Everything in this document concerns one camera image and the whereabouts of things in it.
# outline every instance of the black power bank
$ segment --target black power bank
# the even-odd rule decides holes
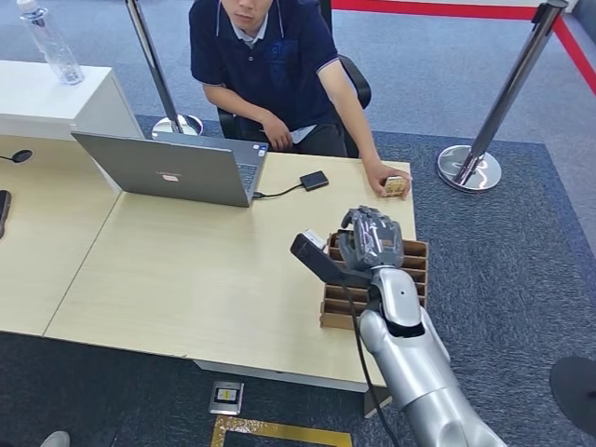
[[[312,191],[314,189],[327,186],[329,184],[329,180],[327,180],[321,170],[318,170],[312,174],[306,174],[300,177],[300,183],[306,191]]]

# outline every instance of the table leg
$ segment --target table leg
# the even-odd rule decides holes
[[[389,394],[389,390],[385,386],[375,386],[375,394],[376,398],[379,399],[379,405],[381,408],[389,405],[393,400],[392,395]],[[375,408],[375,404],[373,402],[373,396],[369,389],[364,393],[364,417],[368,419],[375,414],[376,414],[376,408]]]

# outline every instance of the water bottle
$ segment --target water bottle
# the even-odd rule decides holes
[[[73,86],[85,78],[46,8],[36,0],[17,0],[17,4],[21,20],[60,82]]]

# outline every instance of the red barrier tape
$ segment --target red barrier tape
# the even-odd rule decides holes
[[[535,7],[502,7],[490,5],[456,5],[445,3],[400,2],[393,0],[333,0],[333,9],[420,16],[467,17],[475,19],[530,20]],[[564,20],[555,23],[555,33],[571,60],[596,95],[596,72],[581,50]]]
[[[581,50],[577,41],[573,38],[571,31],[567,28],[565,20],[559,18],[555,23],[554,29],[555,33],[556,33],[563,44],[563,47],[567,51],[567,54],[570,55],[571,60],[579,70],[579,73],[585,79],[588,86],[596,95],[596,72],[594,72],[590,62],[585,58],[585,55],[583,54],[583,51]]]
[[[333,9],[389,12],[421,16],[472,17],[476,19],[531,19],[535,7],[496,7],[449,3],[399,2],[392,0],[333,0]]]

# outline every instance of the light wood table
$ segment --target light wood table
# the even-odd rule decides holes
[[[0,240],[0,329],[41,335],[115,203],[75,142],[0,136],[0,189],[13,200]]]
[[[316,156],[269,154],[259,190],[280,192],[318,169],[329,186],[250,209],[122,194],[46,336],[366,391],[354,334],[320,327],[324,285],[290,247],[307,228],[327,237],[361,204],[413,239],[413,199],[374,196],[358,160]],[[367,363],[383,386],[373,359]]]

